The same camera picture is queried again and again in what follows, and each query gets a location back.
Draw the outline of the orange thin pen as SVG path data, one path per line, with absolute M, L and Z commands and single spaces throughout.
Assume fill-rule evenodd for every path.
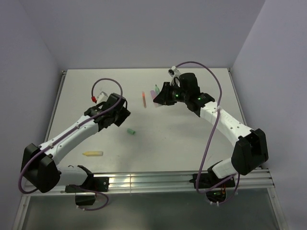
M 142 91 L 142 102 L 143 102 L 143 107 L 147 108 L 146 96 L 145 96 L 145 92 L 144 91 Z

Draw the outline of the green highlighter pen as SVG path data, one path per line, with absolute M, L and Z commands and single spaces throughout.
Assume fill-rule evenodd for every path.
M 156 95 L 158 95 L 160 93 L 160 89 L 159 89 L 159 87 L 157 85 L 155 85 L 155 90 L 154 91 L 155 91 Z

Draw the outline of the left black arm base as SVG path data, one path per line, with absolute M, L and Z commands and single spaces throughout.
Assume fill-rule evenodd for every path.
M 91 176 L 82 185 L 67 185 L 65 193 L 93 193 L 92 195 L 75 195 L 75 204 L 77 208 L 83 211 L 97 211 L 106 207 L 109 203 L 109 197 L 104 194 L 108 191 L 109 177 L 95 177 Z M 92 206 L 98 196 L 104 197 L 105 203 L 100 207 L 87 207 Z

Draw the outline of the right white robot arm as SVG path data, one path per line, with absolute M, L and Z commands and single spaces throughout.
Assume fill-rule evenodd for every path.
M 261 129 L 253 130 L 242 124 L 222 109 L 213 97 L 201 92 L 194 73 L 182 74 L 171 69 L 168 73 L 172 80 L 164 82 L 154 103 L 184 103 L 198 117 L 216 125 L 234 147 L 231 158 L 212 166 L 212 172 L 207 176 L 211 186 L 219 186 L 225 177 L 232 174 L 247 175 L 268 160 L 266 136 Z

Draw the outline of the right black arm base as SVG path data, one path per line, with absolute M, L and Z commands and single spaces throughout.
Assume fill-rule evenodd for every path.
M 221 182 L 223 179 L 219 179 L 216 176 L 211 176 L 208 173 L 202 173 L 200 176 L 200 182 L 199 182 L 199 189 L 209 189 L 213 185 L 216 185 L 217 183 Z M 235 187 L 235 181 L 233 178 L 230 180 L 224 182 L 223 184 L 217 186 L 219 190 L 211 190 L 206 193 L 207 198 L 209 201 L 212 202 L 223 202 L 226 200 L 226 188 L 234 188 Z

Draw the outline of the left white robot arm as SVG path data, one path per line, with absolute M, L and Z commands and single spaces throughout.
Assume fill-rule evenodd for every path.
M 95 184 L 89 169 L 82 165 L 59 168 L 58 164 L 84 140 L 112 124 L 120 126 L 129 115 L 127 100 L 116 93 L 110 94 L 105 102 L 87 109 L 77 122 L 55 138 L 40 146 L 29 144 L 24 149 L 21 177 L 41 193 L 57 185 L 89 191 Z

